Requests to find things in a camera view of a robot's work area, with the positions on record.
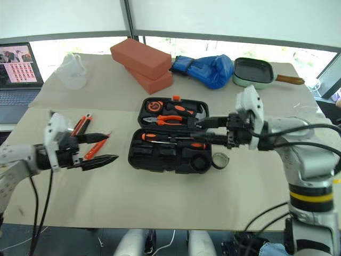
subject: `blue boxing glove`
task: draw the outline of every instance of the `blue boxing glove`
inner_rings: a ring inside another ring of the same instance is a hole
[[[233,74],[233,64],[225,54],[220,56],[192,59],[178,56],[172,66],[172,72],[192,76],[211,89],[223,87]]]

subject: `laptop screen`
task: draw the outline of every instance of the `laptop screen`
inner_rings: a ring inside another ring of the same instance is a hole
[[[0,89],[42,85],[43,79],[29,43],[0,44]]]

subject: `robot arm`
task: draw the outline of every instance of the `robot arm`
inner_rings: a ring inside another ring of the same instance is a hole
[[[263,103],[253,86],[237,96],[236,110],[237,113],[228,117],[210,117],[197,123],[205,128],[226,127],[227,136],[207,133],[194,136],[228,148],[247,144],[249,149],[275,150],[283,161],[290,190],[286,250],[297,255],[304,255],[304,252],[314,255],[309,253],[311,250],[316,254],[340,255],[338,218],[332,198],[337,158],[323,148],[295,145],[298,142],[324,145],[312,129],[267,137],[266,134],[308,123],[298,118],[264,121]]]
[[[118,158],[103,155],[83,161],[78,157],[80,143],[95,143],[108,136],[90,133],[71,137],[73,129],[60,114],[54,113],[45,129],[44,144],[0,147],[0,226],[3,213],[17,184],[42,170],[58,171],[81,167],[83,171],[102,167]]]

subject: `black tool case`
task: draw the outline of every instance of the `black tool case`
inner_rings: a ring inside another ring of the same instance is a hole
[[[150,111],[149,106],[152,102],[162,102],[163,106],[159,111]],[[181,121],[165,121],[169,123],[183,123],[182,125],[157,125],[155,122],[149,123],[144,121],[147,117],[162,116],[182,116],[176,110],[168,106],[181,106],[188,110],[194,110],[194,113],[201,113],[202,108],[209,116],[208,106],[202,101],[173,98],[147,98],[143,101],[138,122],[141,129],[137,130],[132,138],[129,149],[128,161],[131,166],[136,169],[145,169],[155,172],[175,171],[176,173],[205,173],[212,163],[211,145],[204,141],[193,139],[175,139],[191,138],[191,133],[203,132],[200,127],[195,125],[197,118],[193,116],[185,116]],[[166,141],[171,143],[205,143],[204,149],[193,149],[175,144],[153,143],[142,139],[143,134],[163,135]]]

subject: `tool case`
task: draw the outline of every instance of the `tool case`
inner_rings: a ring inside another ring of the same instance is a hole
[[[178,119],[157,121],[158,116]],[[202,101],[177,96],[145,99],[138,117],[141,129],[134,133],[129,149],[130,165],[155,172],[205,173],[212,163],[211,145],[194,140],[191,133],[204,132],[196,126],[196,121],[208,116],[208,106]]]

